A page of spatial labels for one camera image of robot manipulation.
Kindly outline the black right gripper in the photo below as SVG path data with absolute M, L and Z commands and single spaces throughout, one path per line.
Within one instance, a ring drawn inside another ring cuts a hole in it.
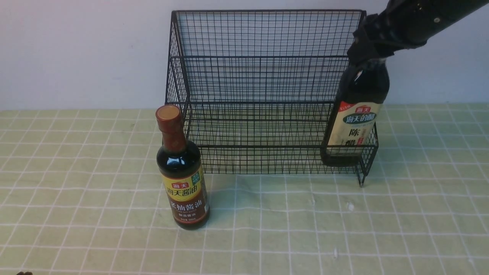
M 402 49 L 398 35 L 400 11 L 368 15 L 353 32 L 353 43 L 347 51 L 351 65 L 372 59 L 387 58 Z

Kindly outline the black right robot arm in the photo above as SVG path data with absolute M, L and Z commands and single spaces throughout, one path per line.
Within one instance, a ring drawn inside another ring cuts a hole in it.
M 487 4 L 487 0 L 390 0 L 384 11 L 368 15 L 359 24 L 347 51 L 349 61 L 357 66 L 422 47 Z

